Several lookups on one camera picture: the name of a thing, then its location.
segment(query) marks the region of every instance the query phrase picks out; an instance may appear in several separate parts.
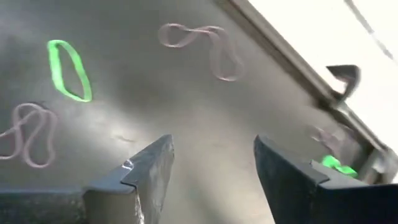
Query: translucent rubber band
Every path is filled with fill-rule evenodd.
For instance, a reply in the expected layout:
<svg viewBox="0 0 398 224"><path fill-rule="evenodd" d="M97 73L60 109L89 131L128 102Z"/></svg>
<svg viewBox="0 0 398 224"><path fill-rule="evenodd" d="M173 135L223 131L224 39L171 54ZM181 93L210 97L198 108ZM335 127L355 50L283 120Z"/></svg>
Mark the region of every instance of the translucent rubber band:
<svg viewBox="0 0 398 224"><path fill-rule="evenodd" d="M23 107L31 107L33 108L33 110L29 112L26 116L21 118L19 115L19 111ZM24 137L22 135L21 127L23 124L26 124L26 122L34 115L39 116L40 118L39 123L37 124L37 127L32 131L32 134L30 134L30 136L26 139L26 142L24 142ZM49 157L47 159L47 162L45 162L44 164L38 164L34 162L32 158L30 158L30 148L32 146L35 137L42 130L47 120L50 121L50 130L49 130L49 135L47 136L47 153ZM15 150L9 156L0 156L0 160L13 159L14 157L21 154L22 159L26 162L26 164L28 164L33 168L45 168L49 166L55 159L55 151L52 143L57 123L58 119L57 116L54 114L54 112L43 109L39 105L36 105L34 103L23 103L16 106L14 111L12 112L13 127L0 134L0 138L3 138L9 134L15 133Z"/></svg>
<svg viewBox="0 0 398 224"><path fill-rule="evenodd" d="M62 64L60 61L59 50L57 48L57 45L62 46L68 52L75 66L75 70L83 87L83 92L84 92L83 98L74 95L65 88L65 84L62 78ZM93 99L93 95L91 93L90 81L88 80L86 71L83 66L83 62L81 61L78 52L68 42L64 40L50 40L47 44L47 49L49 51L51 76L55 88L65 96L68 96L76 101L85 102L85 103L90 102Z"/></svg>
<svg viewBox="0 0 398 224"><path fill-rule="evenodd" d="M172 27L189 32L189 34L180 42L171 44L169 41L169 32ZM160 43L171 48L182 48L193 42L199 34L207 34L213 43L213 48L210 50L210 68L215 77L223 81L233 82L244 75L244 65L238 57L234 45L229 40L228 34L221 27L204 26L196 29L189 29L181 24L164 24L159 29L158 33ZM235 73L233 75L226 76L221 71L222 50L225 50L229 58L234 62Z"/></svg>
<svg viewBox="0 0 398 224"><path fill-rule="evenodd" d="M341 159L341 150L344 150L349 143L349 137L354 136L353 130L341 123L334 130L330 127L318 128L312 126L310 137L330 150L336 159Z"/></svg>

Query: gray panel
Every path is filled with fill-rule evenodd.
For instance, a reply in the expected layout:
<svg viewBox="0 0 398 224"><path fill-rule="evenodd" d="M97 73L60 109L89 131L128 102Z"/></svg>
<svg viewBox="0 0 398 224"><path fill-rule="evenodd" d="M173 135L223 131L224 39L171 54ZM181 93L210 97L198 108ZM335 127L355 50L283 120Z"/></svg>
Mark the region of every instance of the gray panel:
<svg viewBox="0 0 398 224"><path fill-rule="evenodd" d="M254 167L252 142L267 133L306 159L326 149L308 125L332 123L312 97L210 0L3 0L0 2L0 120L11 125L19 103L39 102L56 112L56 163L33 170L20 159L1 161L4 186L88 184L143 147L170 133L175 164L161 223L272 223ZM157 40L167 22L224 27L246 66L234 83L217 80L208 62L210 42L168 49ZM57 92L50 79L46 43L68 41L80 53L93 89L92 103ZM80 92L62 53L66 84ZM40 160L44 142L33 157ZM12 139L0 139L2 152Z"/></svg>

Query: pink rubber band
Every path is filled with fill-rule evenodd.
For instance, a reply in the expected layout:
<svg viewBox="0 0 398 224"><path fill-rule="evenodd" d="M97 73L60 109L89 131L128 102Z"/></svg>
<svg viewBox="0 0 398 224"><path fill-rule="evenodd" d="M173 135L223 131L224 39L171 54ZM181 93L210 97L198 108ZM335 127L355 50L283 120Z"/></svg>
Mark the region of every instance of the pink rubber band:
<svg viewBox="0 0 398 224"><path fill-rule="evenodd" d="M22 109L23 107L31 107L34 110L29 112L28 115L21 118L19 115L19 110ZM33 115L36 114L39 115L40 121L37 127L33 130L32 134L30 134L30 136L26 139L26 142L24 142L24 137L22 135L21 127L23 124L26 124L29 118L33 117ZM49 158L47 159L46 163L37 164L32 160L32 158L30 158L30 147L36 135L41 131L41 129L46 124L47 117L50 120L50 131L47 137L47 152L49 154ZM45 168L48 165L50 165L55 159L55 151L53 149L52 142L54 138L55 128L58 123L57 116L54 114L54 112L43 109L41 106L36 105L34 103L23 103L14 108L14 111L12 112L12 123L13 127L0 134L0 138L3 138L11 133L15 133L15 150L9 156L0 156L0 160L13 159L14 157L21 154L22 159L26 162L26 164L28 164L33 168Z"/></svg>
<svg viewBox="0 0 398 224"><path fill-rule="evenodd" d="M187 31L189 32L189 34L186 37L184 37L180 42L177 42L176 44L171 44L168 38L168 32L172 27L178 28L183 31ZM184 25L181 24L164 24L159 29L159 41L161 44L163 44L166 47L181 48L193 42L198 37L199 34L208 35L213 43L213 48L210 50L210 68L215 77L227 82L233 82L239 79L241 76L243 76L244 73L243 63L238 57L234 46L230 42L228 34L221 27L204 26L196 29L189 29L188 27L185 27ZM226 76L221 71L222 49L224 49L228 53L230 59L234 62L235 75Z"/></svg>

